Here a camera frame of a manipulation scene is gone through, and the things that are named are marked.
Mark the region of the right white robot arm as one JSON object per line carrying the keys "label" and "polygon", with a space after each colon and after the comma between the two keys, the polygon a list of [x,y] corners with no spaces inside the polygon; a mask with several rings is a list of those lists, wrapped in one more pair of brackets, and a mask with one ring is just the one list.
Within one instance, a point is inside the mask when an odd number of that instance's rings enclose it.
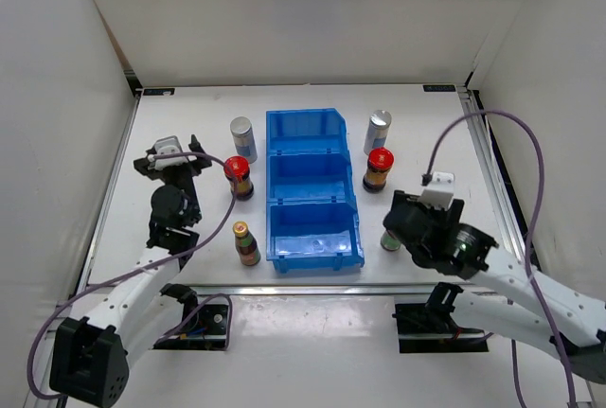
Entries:
{"label": "right white robot arm", "polygon": [[527,275],[517,258],[483,231],[460,222],[464,203],[435,210],[419,196],[394,193],[383,226],[423,269],[456,276],[506,297],[500,304],[438,283],[425,304],[425,320],[435,331],[457,325],[483,329],[566,355],[573,374],[605,382],[605,304],[570,289],[541,272]]}

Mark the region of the green-labelled sauce bottle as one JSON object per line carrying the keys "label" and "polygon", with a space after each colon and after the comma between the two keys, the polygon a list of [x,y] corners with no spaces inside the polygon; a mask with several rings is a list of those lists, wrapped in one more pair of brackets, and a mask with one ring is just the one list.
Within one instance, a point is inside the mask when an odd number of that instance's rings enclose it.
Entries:
{"label": "green-labelled sauce bottle", "polygon": [[400,241],[395,238],[388,230],[385,230],[380,239],[380,245],[385,251],[396,252],[401,248]]}

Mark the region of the yellow-capped sauce bottle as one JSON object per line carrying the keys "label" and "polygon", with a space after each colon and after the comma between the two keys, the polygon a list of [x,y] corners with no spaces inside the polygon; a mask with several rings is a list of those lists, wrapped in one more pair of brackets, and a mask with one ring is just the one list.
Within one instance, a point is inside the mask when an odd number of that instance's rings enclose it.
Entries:
{"label": "yellow-capped sauce bottle", "polygon": [[235,247],[242,265],[255,266],[260,261],[258,243],[250,232],[248,224],[243,221],[235,222],[232,226]]}

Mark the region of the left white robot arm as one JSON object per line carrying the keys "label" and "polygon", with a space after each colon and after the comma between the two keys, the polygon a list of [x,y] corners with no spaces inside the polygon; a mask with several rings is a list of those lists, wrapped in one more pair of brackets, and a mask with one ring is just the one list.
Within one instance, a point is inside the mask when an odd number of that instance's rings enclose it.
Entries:
{"label": "left white robot arm", "polygon": [[196,137],[182,149],[175,136],[157,140],[134,160],[143,176],[160,181],[151,196],[149,237],[134,267],[108,282],[110,292],[82,318],[59,324],[49,386],[61,396],[95,407],[112,407],[139,357],[174,328],[197,325],[197,298],[174,283],[199,249],[193,227],[202,218],[194,179],[212,165]]}

